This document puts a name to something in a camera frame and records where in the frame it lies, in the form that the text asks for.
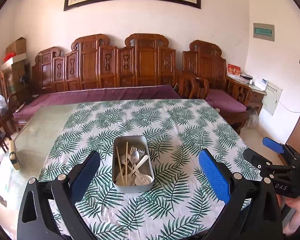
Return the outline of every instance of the electrical panel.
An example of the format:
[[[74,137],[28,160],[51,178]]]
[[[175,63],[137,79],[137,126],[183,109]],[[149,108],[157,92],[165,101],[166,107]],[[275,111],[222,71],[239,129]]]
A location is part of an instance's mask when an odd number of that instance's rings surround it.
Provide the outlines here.
[[[262,108],[264,108],[269,114],[273,115],[279,103],[282,89],[272,84],[271,82],[268,82],[266,93],[267,95],[264,96],[262,100]]]

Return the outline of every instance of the white wall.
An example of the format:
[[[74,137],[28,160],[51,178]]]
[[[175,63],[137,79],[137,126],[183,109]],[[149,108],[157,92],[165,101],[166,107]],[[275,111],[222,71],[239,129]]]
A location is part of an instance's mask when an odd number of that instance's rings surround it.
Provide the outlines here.
[[[202,0],[202,9],[165,1],[113,0],[66,12],[64,0],[20,0],[15,21],[8,24],[6,11],[16,6],[10,1],[1,11],[5,17],[0,17],[0,26],[5,23],[11,30],[0,28],[0,38],[7,40],[0,42],[0,59],[5,47],[21,36],[27,39],[28,59],[34,64],[39,51],[59,46],[69,52],[71,43],[81,36],[103,33],[110,36],[112,45],[124,47],[125,38],[132,33],[158,33],[177,50],[179,67],[182,51],[197,39],[220,46],[228,62],[246,64],[248,0]]]
[[[14,30],[19,1],[8,0],[0,10],[0,67],[6,55],[6,47],[19,38],[16,38]]]
[[[300,10],[293,0],[249,0],[250,42],[245,72],[260,76],[283,89],[280,102],[300,112]],[[275,42],[253,38],[253,23],[275,25]],[[261,128],[285,143],[300,113],[280,103],[274,115],[264,109]]]

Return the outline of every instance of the cable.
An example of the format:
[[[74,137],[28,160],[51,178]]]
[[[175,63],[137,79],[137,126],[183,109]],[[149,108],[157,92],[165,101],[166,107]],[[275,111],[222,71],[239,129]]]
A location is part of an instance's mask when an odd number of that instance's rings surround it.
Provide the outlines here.
[[[296,113],[296,114],[300,114],[300,112],[293,112],[291,110],[289,110],[288,108],[286,108],[280,101],[279,101],[280,105],[282,105],[285,109],[287,109],[289,112],[291,113]]]

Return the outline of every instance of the blue gripper pad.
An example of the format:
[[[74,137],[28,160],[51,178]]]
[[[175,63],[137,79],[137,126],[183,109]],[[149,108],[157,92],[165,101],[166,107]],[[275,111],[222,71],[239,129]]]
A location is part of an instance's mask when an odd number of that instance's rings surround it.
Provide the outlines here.
[[[82,200],[93,177],[99,169],[100,160],[100,154],[97,151],[91,151],[82,164],[77,164],[80,165],[81,171],[70,187],[70,202],[72,205]]]
[[[205,150],[199,153],[199,164],[217,198],[227,204],[230,200],[229,183]]]
[[[268,147],[270,150],[273,150],[277,154],[282,154],[284,152],[284,148],[280,143],[275,142],[274,140],[271,140],[268,137],[264,137],[262,140],[262,144],[266,147]]]

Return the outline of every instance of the wooden side table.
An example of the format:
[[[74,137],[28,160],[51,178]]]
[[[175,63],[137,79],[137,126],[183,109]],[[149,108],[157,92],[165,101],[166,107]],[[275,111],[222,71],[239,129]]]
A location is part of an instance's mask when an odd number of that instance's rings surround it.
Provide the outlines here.
[[[262,100],[263,97],[267,95],[266,92],[260,90],[256,86],[250,86],[252,90],[252,95],[247,107],[254,108],[258,115],[260,114],[261,108],[263,106]]]

